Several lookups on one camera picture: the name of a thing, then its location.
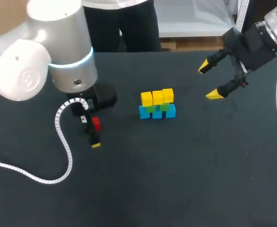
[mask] blue block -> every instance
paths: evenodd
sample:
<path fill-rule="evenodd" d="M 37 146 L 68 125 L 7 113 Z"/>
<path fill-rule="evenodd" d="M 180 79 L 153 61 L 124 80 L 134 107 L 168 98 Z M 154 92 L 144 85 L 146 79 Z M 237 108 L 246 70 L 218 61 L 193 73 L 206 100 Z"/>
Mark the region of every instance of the blue block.
<path fill-rule="evenodd" d="M 140 105 L 138 107 L 138 110 L 139 110 L 139 117 L 141 119 L 147 119 L 147 118 L 150 118 L 150 113 L 147 113 L 147 110 L 145 107 L 143 107 L 142 105 Z"/>
<path fill-rule="evenodd" d="M 169 110 L 166 112 L 166 118 L 174 118 L 176 116 L 175 105 L 171 104 Z"/>
<path fill-rule="evenodd" d="M 156 111 L 152 113 L 153 119 L 161 119 L 163 117 L 163 112 L 159 110 L 159 106 L 156 107 Z"/>

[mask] block stack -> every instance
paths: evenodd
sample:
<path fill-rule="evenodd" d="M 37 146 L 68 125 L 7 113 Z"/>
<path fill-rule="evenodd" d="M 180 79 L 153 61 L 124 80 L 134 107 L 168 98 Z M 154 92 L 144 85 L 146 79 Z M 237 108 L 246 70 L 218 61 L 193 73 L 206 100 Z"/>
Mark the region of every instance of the block stack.
<path fill-rule="evenodd" d="M 139 106 L 139 116 L 141 119 L 163 118 L 165 113 L 166 118 L 174 118 L 176 116 L 176 109 L 173 103 L 174 94 L 172 88 L 163 89 L 161 91 L 153 91 L 152 93 L 143 92 L 140 94 L 142 105 Z"/>

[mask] white shirt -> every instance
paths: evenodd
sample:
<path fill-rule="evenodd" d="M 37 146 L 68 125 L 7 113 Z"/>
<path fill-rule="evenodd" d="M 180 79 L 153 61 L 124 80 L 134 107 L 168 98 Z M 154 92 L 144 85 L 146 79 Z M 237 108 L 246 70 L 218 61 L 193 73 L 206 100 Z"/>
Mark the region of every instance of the white shirt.
<path fill-rule="evenodd" d="M 147 0 L 82 0 L 82 5 L 96 9 L 121 9 L 135 6 Z"/>

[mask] green block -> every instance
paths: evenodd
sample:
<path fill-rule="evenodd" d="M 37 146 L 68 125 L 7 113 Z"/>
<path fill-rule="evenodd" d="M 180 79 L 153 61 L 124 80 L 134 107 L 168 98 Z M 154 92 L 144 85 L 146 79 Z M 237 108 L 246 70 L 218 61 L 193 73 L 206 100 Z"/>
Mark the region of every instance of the green block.
<path fill-rule="evenodd" d="M 146 106 L 147 113 L 154 113 L 156 111 L 156 105 Z"/>
<path fill-rule="evenodd" d="M 164 103 L 163 105 L 159 106 L 160 111 L 169 111 L 170 103 Z"/>

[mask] person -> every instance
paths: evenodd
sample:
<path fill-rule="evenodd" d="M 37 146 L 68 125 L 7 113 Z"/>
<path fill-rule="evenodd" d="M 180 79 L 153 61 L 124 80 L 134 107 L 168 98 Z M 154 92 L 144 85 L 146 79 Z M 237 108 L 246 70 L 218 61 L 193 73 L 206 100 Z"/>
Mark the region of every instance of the person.
<path fill-rule="evenodd" d="M 161 50 L 154 0 L 82 0 L 95 52 L 117 52 L 120 30 L 128 52 Z"/>

